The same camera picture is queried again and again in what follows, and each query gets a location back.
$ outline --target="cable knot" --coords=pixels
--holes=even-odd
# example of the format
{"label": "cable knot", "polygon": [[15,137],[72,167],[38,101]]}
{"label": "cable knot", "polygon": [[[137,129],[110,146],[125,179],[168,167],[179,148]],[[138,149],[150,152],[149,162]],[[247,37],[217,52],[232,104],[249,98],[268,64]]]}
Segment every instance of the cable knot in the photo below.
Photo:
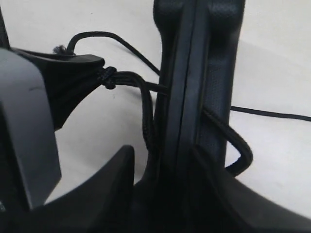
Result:
{"label": "cable knot", "polygon": [[107,67],[101,73],[99,77],[102,85],[104,85],[108,90],[113,90],[116,88],[116,82],[112,79],[112,76],[117,72],[114,67]]}

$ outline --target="white table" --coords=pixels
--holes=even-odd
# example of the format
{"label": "white table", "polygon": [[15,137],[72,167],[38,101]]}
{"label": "white table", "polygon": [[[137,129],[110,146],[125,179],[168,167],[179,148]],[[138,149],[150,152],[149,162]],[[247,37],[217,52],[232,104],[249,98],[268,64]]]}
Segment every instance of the white table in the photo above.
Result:
{"label": "white table", "polygon": [[[156,66],[161,41],[152,0],[1,0],[14,47],[51,52],[83,31],[117,33]],[[311,1],[248,0],[238,50],[233,105],[311,116]],[[158,77],[110,39],[86,39],[77,53],[106,59],[146,80]],[[232,113],[250,144],[253,165],[239,176],[266,198],[311,218],[311,123]],[[50,200],[87,180],[123,145],[136,150],[136,178],[146,163],[139,90],[99,88],[57,132],[63,178]],[[228,147],[227,163],[237,158]]]}

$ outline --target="white surface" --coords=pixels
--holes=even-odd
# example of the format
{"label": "white surface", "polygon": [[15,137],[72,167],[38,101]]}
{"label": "white surface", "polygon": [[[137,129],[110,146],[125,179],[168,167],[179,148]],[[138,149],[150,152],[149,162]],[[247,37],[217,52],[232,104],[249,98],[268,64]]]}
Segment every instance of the white surface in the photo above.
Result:
{"label": "white surface", "polygon": [[[161,41],[152,0],[1,0],[12,45],[51,52],[76,33],[111,31],[158,67]],[[248,0],[238,51],[233,105],[311,116],[310,0]],[[92,53],[146,80],[157,76],[109,39],[87,39]],[[123,145],[136,149],[136,176],[145,166],[138,90],[99,88],[57,133],[63,179],[51,200],[94,174]],[[230,124],[249,142],[253,165],[239,179],[270,200],[311,218],[311,123],[232,113]],[[237,157],[228,147],[227,163]]]}

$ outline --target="gray plastic panel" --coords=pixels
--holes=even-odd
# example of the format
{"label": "gray plastic panel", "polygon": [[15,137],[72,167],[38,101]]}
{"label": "gray plastic panel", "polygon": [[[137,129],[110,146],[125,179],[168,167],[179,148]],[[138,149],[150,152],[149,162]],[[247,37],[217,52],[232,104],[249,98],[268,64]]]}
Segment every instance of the gray plastic panel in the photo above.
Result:
{"label": "gray plastic panel", "polygon": [[61,178],[50,106],[39,70],[0,49],[0,111],[29,209],[45,203]]}

